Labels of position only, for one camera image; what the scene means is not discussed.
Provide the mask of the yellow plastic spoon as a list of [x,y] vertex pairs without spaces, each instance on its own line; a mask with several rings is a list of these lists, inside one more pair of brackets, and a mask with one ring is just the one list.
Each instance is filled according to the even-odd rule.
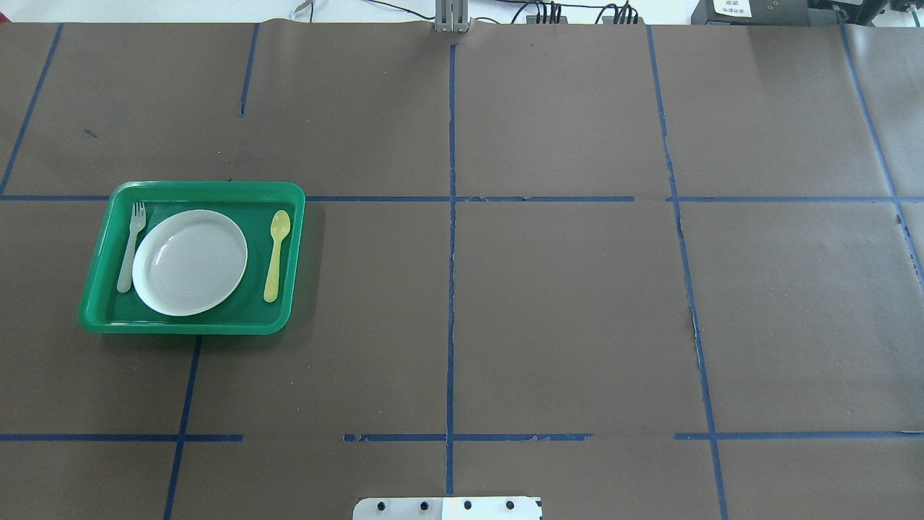
[[282,262],[282,243],[290,234],[292,228],[291,217],[286,210],[278,210],[270,223],[271,255],[265,284],[263,300],[265,303],[274,303],[278,298],[280,287],[280,274]]

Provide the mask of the dark grey control box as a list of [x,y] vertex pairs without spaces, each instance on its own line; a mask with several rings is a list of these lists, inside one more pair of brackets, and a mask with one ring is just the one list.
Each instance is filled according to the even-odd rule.
[[827,26],[841,19],[819,1],[699,1],[691,25]]

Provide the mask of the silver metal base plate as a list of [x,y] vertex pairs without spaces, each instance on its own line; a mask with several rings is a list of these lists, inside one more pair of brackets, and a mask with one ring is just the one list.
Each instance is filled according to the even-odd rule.
[[392,497],[357,501],[353,519],[542,519],[540,498],[528,496]]

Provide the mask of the pale mint plastic fork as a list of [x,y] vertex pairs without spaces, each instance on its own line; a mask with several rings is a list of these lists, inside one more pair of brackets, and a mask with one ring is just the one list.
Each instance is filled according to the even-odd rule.
[[133,267],[136,254],[136,241],[139,234],[147,226],[147,207],[142,201],[132,205],[130,220],[128,222],[128,237],[126,249],[119,270],[116,289],[119,293],[128,293],[133,284]]

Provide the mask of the white round plate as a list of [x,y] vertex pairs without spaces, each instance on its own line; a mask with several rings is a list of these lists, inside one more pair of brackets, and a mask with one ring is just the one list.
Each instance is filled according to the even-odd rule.
[[248,264],[238,224],[217,211],[192,209],[155,225],[136,247],[132,282],[156,313],[198,315],[228,299]]

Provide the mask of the grey aluminium frame post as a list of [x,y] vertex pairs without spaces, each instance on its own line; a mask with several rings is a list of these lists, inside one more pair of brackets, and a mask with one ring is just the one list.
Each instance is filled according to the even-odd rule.
[[468,0],[436,0],[435,32],[467,33],[471,29]]

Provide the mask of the green plastic tray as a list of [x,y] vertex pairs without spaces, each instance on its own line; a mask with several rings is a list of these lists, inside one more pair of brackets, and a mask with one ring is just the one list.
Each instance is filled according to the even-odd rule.
[[[136,295],[116,289],[132,205],[147,207],[144,236],[165,218],[192,209],[228,216],[241,228],[248,246],[248,264],[240,285],[213,309],[185,317],[161,315]],[[263,289],[271,255],[271,218],[286,210],[292,228],[282,243],[277,300],[265,303]],[[292,312],[305,194],[292,182],[133,181],[112,192],[103,217],[79,306],[83,329],[116,334],[268,335],[283,329]]]

